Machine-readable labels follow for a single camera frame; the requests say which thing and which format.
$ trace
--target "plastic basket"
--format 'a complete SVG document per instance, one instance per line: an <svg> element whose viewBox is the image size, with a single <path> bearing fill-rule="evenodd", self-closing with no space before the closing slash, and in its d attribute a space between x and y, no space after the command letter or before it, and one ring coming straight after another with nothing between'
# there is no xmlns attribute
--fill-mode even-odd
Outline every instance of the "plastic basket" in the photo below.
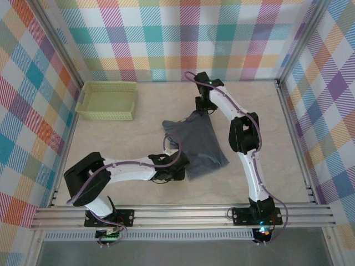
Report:
<svg viewBox="0 0 355 266"><path fill-rule="evenodd" d="M136 82L87 81L75 110L86 119L133 120L136 95Z"/></svg>

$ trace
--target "marble-pattern surface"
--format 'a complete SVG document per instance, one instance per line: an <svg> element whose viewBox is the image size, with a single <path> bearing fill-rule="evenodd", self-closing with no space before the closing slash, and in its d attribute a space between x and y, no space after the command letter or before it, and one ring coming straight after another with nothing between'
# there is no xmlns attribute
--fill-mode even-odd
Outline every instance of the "marble-pattern surface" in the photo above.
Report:
<svg viewBox="0 0 355 266"><path fill-rule="evenodd" d="M263 137L261 165L271 193L284 202L308 202L305 184L273 82L226 82L230 94L248 111L259 115ZM179 121L195 108L193 83L139 83L133 121L90 121L79 118L65 169L88 153L133 159L162 152L163 120ZM228 143L229 122L220 110L211 115L220 146L229 164L192 181L157 185L150 181L118 182L104 194L115 204L223 204L247 203L248 186L239 157ZM64 179L56 205L69 199Z"/></svg>

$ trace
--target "plaid backdrop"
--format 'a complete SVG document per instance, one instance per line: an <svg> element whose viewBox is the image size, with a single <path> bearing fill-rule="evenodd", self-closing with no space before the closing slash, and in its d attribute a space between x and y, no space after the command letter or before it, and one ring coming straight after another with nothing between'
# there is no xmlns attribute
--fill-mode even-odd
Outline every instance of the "plaid backdrop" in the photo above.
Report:
<svg viewBox="0 0 355 266"><path fill-rule="evenodd" d="M53 11L46 0L41 2L47 11ZM69 54L75 60L82 57L88 79L179 81L185 79L187 70L207 71L221 80L274 79L298 43L317 1L55 2L57 15L65 21L62 29L70 37L59 29L55 16L49 18L68 50L80 55ZM301 22L297 32L293 27ZM67 39L73 40L72 47Z"/></svg>
<svg viewBox="0 0 355 266"><path fill-rule="evenodd" d="M355 262L355 0L333 0L287 80L288 104L322 203Z"/></svg>
<svg viewBox="0 0 355 266"><path fill-rule="evenodd" d="M19 265L44 207L78 88L25 0L0 0L0 265Z"/></svg>

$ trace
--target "gray t-shirt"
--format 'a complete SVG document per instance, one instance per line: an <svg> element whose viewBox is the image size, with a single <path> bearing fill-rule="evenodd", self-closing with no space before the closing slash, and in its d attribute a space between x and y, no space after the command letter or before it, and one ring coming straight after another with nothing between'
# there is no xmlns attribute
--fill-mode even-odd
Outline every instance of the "gray t-shirt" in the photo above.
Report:
<svg viewBox="0 0 355 266"><path fill-rule="evenodd" d="M175 134L181 141L182 151L190 164L186 167L189 179L217 170L229 162L224 156L206 112L193 111L183 121L163 121L167 134ZM168 137L171 149L177 149L174 138Z"/></svg>

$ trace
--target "aluminum rail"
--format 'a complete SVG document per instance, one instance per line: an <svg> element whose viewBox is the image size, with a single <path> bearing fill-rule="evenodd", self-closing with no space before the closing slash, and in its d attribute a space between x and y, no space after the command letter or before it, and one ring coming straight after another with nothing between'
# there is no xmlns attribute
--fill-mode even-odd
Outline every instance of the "aluminum rail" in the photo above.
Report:
<svg viewBox="0 0 355 266"><path fill-rule="evenodd" d="M248 204L220 205L151 205L116 206L117 209L134 209L134 224L129 229L226 229L257 228L258 226L233 226L227 217L231 207L246 208ZM285 210L281 205L281 214ZM328 205L313 203L288 203L288 227L335 226L332 210ZM84 227L85 208L51 207L40 208L32 223L33 230L73 230Z"/></svg>

